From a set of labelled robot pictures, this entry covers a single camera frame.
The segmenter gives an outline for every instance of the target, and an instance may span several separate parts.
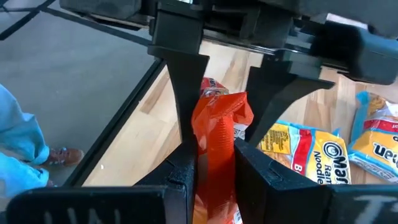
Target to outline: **wooden table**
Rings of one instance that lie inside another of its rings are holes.
[[[202,43],[200,53],[210,56],[205,76],[215,78],[232,93],[245,89],[250,66],[260,66],[262,59],[260,54],[209,42]],[[341,128],[348,144],[357,92],[367,90],[398,102],[398,83],[391,86],[355,83],[329,69],[323,70],[321,78],[336,82],[335,87],[297,100],[280,119],[326,131]],[[83,186],[132,186],[157,167],[179,143],[174,93],[165,68]],[[351,175],[354,184],[384,183],[353,164]]]

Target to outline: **maruchan ramen package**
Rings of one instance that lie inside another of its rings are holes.
[[[398,104],[372,93],[357,94],[349,159],[366,171],[398,184]]]
[[[315,128],[278,121],[259,149],[286,167],[318,184],[350,184],[344,140]]]
[[[234,139],[243,138],[253,113],[246,93],[204,78],[192,116],[198,141],[198,181],[193,223],[241,224],[236,204]]]

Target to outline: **ramen noodle package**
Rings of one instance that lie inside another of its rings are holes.
[[[357,94],[349,159],[366,171],[398,184],[398,104],[372,93]]]
[[[192,116],[198,141],[198,181],[193,223],[242,223],[235,195],[234,138],[243,138],[253,113],[246,93],[228,94],[204,78]]]
[[[278,121],[259,149],[318,184],[350,184],[344,139],[315,128]]]

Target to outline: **red label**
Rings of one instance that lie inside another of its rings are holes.
[[[377,128],[377,129],[381,129],[383,131],[390,131],[390,132],[398,133],[398,123],[397,122],[384,121],[384,120],[380,120],[380,119],[373,119],[373,120],[365,121],[363,128],[364,129]]]
[[[305,175],[305,169],[307,166],[307,157],[310,152],[312,145],[312,134],[311,130],[301,129],[300,130],[300,141],[296,152],[293,156],[292,169],[301,175]]]

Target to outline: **snack package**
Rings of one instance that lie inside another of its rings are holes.
[[[193,223],[242,223],[235,195],[234,138],[244,137],[252,119],[246,93],[228,94],[214,79],[203,79],[192,116],[198,141]]]
[[[276,122],[259,149],[286,167],[318,184],[350,184],[344,139],[319,129]]]
[[[349,159],[366,171],[398,184],[398,104],[372,93],[357,94]]]

